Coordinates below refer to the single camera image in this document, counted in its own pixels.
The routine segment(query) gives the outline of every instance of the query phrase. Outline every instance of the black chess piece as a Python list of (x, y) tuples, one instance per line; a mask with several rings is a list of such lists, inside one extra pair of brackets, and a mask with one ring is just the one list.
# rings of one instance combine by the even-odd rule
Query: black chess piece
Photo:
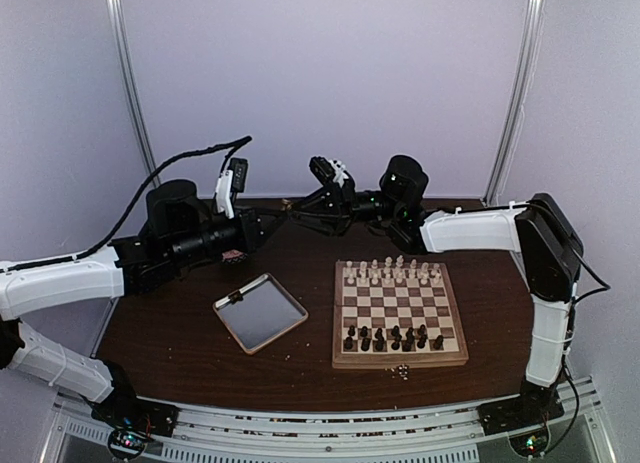
[(433, 342), (433, 349), (441, 350), (443, 343), (444, 343), (444, 336), (438, 335), (438, 337), (436, 338), (436, 341)]

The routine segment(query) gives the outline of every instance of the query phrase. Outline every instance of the table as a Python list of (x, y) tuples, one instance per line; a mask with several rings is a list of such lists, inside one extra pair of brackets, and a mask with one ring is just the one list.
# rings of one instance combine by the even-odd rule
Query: table
[[(479, 202), (425, 201), (426, 207), (439, 205)], [(141, 396), (238, 409), (377, 410), (517, 393), (529, 357), (533, 307), (506, 252), (426, 257), (449, 270), (469, 349), (466, 365), (412, 369), (406, 381), (391, 371), (331, 367), (336, 260), (398, 254), (387, 238), (360, 225), (328, 238), (286, 223), (241, 264), (200, 268), (152, 294), (121, 299), (98, 357), (121, 364)], [(212, 304), (264, 272), (298, 298), (309, 319), (248, 356)]]

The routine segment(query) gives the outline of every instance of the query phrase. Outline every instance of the dark wooden table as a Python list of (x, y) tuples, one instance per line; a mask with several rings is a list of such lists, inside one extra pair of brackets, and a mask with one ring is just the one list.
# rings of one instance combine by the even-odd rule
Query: dark wooden table
[[(243, 263), (200, 268), (153, 294), (123, 298), (98, 356), (123, 365), (142, 396), (230, 408), (377, 410), (517, 393), (529, 356), (533, 308), (506, 252), (426, 257), (449, 269), (469, 349), (466, 365), (412, 369), (407, 381), (391, 371), (331, 367), (336, 260), (398, 254), (388, 239), (362, 226), (328, 238), (287, 223)], [(265, 272), (298, 298), (309, 319), (248, 356), (212, 304)]]

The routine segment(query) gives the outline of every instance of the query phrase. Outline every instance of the white wall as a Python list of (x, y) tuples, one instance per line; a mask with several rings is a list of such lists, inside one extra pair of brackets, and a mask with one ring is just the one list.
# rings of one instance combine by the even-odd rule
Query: white wall
[[(432, 196), (484, 194), (528, 0), (122, 0), (151, 145), (161, 161), (247, 133), (247, 194), (316, 188), (309, 158), (361, 189), (417, 158)], [(220, 159), (170, 176), (210, 196)]]
[[(0, 0), (0, 48), (0, 260), (84, 249), (145, 176), (105, 0)], [(105, 305), (25, 320), (86, 354)], [(0, 461), (34, 461), (53, 397), (39, 381), (0, 371)]]
[[(581, 303), (570, 361), (592, 374), (622, 462), (640, 451), (640, 0), (547, 0), (501, 197), (550, 192), (613, 291)], [(593, 287), (585, 276), (581, 290)]]

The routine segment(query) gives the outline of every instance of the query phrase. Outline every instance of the chessboard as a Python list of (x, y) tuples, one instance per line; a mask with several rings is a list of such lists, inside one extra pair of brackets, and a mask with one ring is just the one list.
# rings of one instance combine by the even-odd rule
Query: chessboard
[(402, 256), (336, 263), (334, 368), (434, 368), (468, 359), (444, 264)]

